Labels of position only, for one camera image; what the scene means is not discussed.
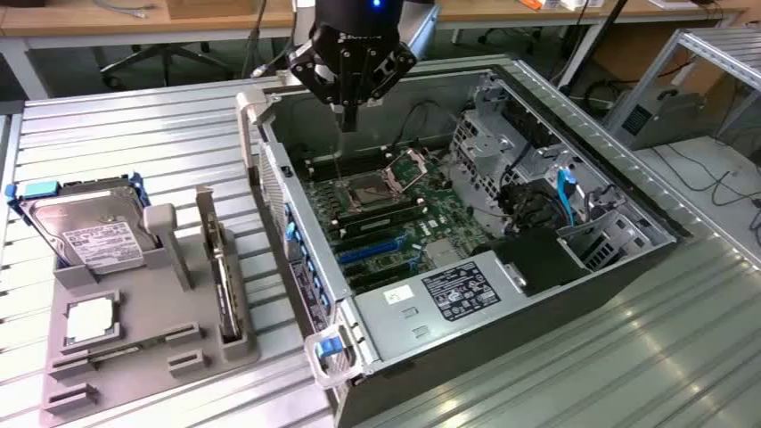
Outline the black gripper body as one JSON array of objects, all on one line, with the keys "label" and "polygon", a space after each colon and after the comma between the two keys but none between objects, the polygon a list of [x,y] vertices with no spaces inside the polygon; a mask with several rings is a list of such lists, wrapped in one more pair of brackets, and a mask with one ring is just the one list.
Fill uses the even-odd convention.
[{"label": "black gripper body", "polygon": [[402,1],[315,3],[312,46],[335,74],[327,100],[359,105],[386,95],[404,75]]}]

